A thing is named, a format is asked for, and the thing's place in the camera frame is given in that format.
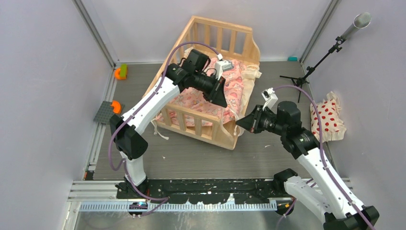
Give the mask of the pink unicorn print cushion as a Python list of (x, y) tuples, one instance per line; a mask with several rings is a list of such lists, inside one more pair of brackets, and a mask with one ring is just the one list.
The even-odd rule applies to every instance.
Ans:
[(221, 119), (224, 125), (232, 124), (243, 115), (243, 108), (248, 104), (250, 94), (255, 85), (255, 79), (260, 78), (261, 72), (258, 65), (244, 65), (243, 62), (231, 60), (233, 68), (223, 72), (225, 83), (225, 96), (227, 107), (208, 103), (203, 98), (203, 93), (194, 89), (185, 89), (179, 96), (170, 102), (185, 108), (195, 110), (204, 115), (213, 115)]

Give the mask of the wooden slatted pet bed frame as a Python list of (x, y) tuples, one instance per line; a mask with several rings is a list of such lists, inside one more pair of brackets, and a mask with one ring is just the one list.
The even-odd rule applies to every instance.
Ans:
[[(244, 65), (258, 65), (260, 51), (253, 39), (252, 28), (193, 16), (183, 29), (165, 63), (180, 64), (196, 49), (206, 54), (211, 62), (203, 70), (214, 73), (218, 54), (224, 60), (237, 59)], [(232, 124), (224, 125), (220, 118), (204, 115), (195, 110), (168, 102), (153, 118), (155, 127), (161, 127), (210, 144), (233, 150), (242, 129)]]

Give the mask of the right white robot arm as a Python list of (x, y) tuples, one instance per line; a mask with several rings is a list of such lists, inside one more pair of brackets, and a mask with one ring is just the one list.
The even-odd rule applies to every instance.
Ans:
[(268, 131), (281, 137), (283, 147), (309, 172), (317, 192), (292, 169), (274, 175), (273, 190), (288, 194), (305, 205), (321, 221), (325, 230), (371, 230), (380, 214), (365, 206), (334, 170), (311, 131), (302, 127), (301, 113), (294, 102), (278, 103), (277, 112), (256, 105), (236, 124), (250, 133)]

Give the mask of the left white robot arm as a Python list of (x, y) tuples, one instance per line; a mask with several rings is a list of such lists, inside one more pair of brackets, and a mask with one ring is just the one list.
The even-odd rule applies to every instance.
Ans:
[(207, 102), (227, 107), (222, 70), (215, 70), (211, 75), (203, 70), (210, 62), (206, 54), (192, 49), (180, 64), (167, 65), (157, 83), (133, 108), (122, 116), (110, 118), (111, 143), (116, 145), (125, 160), (125, 180), (133, 197), (142, 198), (147, 192), (143, 154), (148, 143), (142, 134), (168, 102), (185, 89), (193, 88), (202, 92)]

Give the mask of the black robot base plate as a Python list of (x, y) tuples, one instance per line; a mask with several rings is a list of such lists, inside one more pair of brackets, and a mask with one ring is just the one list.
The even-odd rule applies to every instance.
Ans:
[(140, 191), (153, 198), (153, 204), (265, 204), (272, 199), (293, 201), (272, 179), (149, 179)]

